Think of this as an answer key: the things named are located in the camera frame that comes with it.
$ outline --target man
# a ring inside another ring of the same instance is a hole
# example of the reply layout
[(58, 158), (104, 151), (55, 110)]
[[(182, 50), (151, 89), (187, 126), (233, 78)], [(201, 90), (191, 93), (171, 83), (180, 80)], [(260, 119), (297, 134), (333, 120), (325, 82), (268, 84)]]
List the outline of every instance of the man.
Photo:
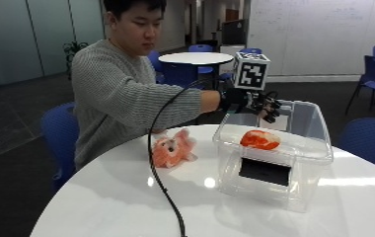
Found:
[[(71, 63), (74, 114), (79, 137), (75, 169), (126, 141), (146, 134), (176, 86), (155, 85), (144, 57), (154, 48), (164, 0), (103, 0), (110, 38), (83, 48)], [(162, 111), (155, 128), (174, 126), (219, 107), (216, 91), (188, 89)]]

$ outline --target cable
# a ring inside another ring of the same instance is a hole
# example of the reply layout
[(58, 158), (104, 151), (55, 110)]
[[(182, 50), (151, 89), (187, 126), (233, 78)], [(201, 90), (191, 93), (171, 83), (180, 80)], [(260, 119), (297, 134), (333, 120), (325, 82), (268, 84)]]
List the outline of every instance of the cable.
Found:
[(156, 171), (155, 171), (155, 167), (152, 166), (150, 134), (151, 134), (152, 126), (154, 126), (154, 124), (155, 124), (155, 122), (156, 122), (156, 120), (158, 120), (159, 114), (160, 114), (160, 112), (163, 111), (163, 109), (167, 107), (167, 105), (170, 105), (170, 104), (174, 102), (175, 98), (176, 98), (188, 88), (191, 88), (191, 87), (194, 87), (194, 86), (196, 86), (196, 85), (200, 85), (201, 83), (204, 83), (204, 82), (207, 82), (207, 81), (208, 81), (207, 79), (201, 79), (201, 80), (194, 81), (192, 83), (190, 83), (190, 84), (187, 85), (187, 87), (184, 87), (184, 88), (170, 98), (170, 100), (168, 100), (168, 101), (163, 104), (163, 106), (160, 107), (160, 109), (159, 109), (159, 111), (158, 111), (158, 114), (156, 114), (156, 116), (155, 116), (155, 118), (154, 118), (154, 120), (152, 120), (152, 122), (151, 122), (150, 129), (148, 129), (148, 132), (147, 132), (147, 155), (148, 155), (150, 171), (151, 171), (152, 176), (154, 176), (154, 178), (155, 178), (155, 181), (156, 181), (156, 183), (158, 183), (158, 185), (159, 185), (160, 191), (162, 191), (162, 193), (163, 193), (163, 195), (164, 195), (164, 197), (166, 197), (166, 199), (167, 199), (170, 205), (171, 205), (171, 207), (172, 207), (172, 210), (174, 210), (174, 213), (175, 213), (175, 216), (176, 216), (176, 219), (178, 219), (178, 226), (179, 226), (179, 234), (180, 234), (180, 237), (187, 237), (186, 234), (184, 234), (184, 233), (186, 233), (186, 231), (184, 231), (184, 221), (183, 221), (183, 217), (182, 217), (182, 215), (180, 215), (180, 213), (179, 213), (179, 210), (178, 210), (178, 208), (176, 208), (176, 206), (175, 206), (175, 203), (174, 203), (174, 201), (172, 201), (172, 199), (171, 199), (168, 193), (167, 193), (167, 189), (166, 189), (166, 187), (163, 186), (163, 184), (162, 184), (162, 182), (160, 182), (160, 180), (159, 180), (159, 177), (158, 177), (158, 174), (156, 174)]

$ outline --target pink plush toy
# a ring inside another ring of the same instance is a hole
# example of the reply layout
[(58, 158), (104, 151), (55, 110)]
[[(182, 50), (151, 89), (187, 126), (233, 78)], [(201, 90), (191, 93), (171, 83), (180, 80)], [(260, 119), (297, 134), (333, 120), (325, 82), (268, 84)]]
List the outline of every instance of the pink plush toy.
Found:
[(170, 168), (183, 159), (192, 161), (195, 156), (190, 152), (195, 143), (195, 140), (188, 138), (187, 128), (180, 129), (172, 138), (164, 136), (155, 140), (151, 147), (154, 167)]

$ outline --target transparent plastic box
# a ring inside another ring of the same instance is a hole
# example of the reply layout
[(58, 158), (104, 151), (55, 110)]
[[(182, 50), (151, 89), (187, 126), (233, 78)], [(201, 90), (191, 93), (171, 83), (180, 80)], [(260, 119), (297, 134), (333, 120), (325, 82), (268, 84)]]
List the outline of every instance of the transparent plastic box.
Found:
[[(328, 130), (317, 105), (279, 102), (280, 116), (273, 123), (251, 114), (225, 115), (212, 138), (219, 155), (217, 187), (227, 195), (305, 212), (321, 170), (332, 161)], [(277, 135), (279, 146), (272, 150), (240, 146), (241, 136), (253, 129)], [(248, 174), (257, 178), (241, 175), (247, 167), (252, 167)]]

